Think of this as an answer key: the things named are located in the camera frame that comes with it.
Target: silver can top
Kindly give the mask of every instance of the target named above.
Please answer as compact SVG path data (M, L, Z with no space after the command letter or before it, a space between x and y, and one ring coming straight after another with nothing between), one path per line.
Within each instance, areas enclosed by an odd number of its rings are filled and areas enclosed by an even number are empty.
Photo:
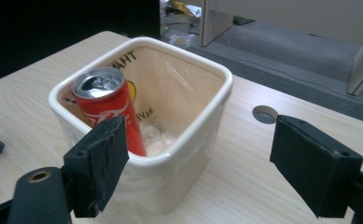
M125 77L117 68L95 68L77 78L73 93L81 98L97 99L117 91L124 82Z

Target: red can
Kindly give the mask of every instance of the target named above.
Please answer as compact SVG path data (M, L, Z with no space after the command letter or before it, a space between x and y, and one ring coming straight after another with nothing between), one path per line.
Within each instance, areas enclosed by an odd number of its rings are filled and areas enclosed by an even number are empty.
M82 75L73 83L73 94L91 127L105 119L124 116L129 151L147 155L128 82L117 68L96 68Z

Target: wooden table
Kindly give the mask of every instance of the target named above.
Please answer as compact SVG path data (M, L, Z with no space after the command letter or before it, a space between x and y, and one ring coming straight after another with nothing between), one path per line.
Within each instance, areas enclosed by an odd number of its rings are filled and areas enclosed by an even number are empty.
M100 33L0 79L0 140L6 144L0 154L0 203L12 198L22 175L63 165L69 146L49 108L50 90L126 40ZM97 218L73 222L350 223L350 209L345 219L317 219L269 162L274 124L254 119L252 110L257 105L305 119L363 156L362 121L234 77L213 157L172 213L152 215L128 202L113 200Z

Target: logo on can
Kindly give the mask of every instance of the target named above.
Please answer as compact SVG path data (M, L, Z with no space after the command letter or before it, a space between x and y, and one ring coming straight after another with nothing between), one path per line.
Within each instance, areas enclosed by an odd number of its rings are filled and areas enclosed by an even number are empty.
M82 75L73 83L73 94L92 128L105 119L124 116L129 151L146 155L128 82L117 68L96 68Z

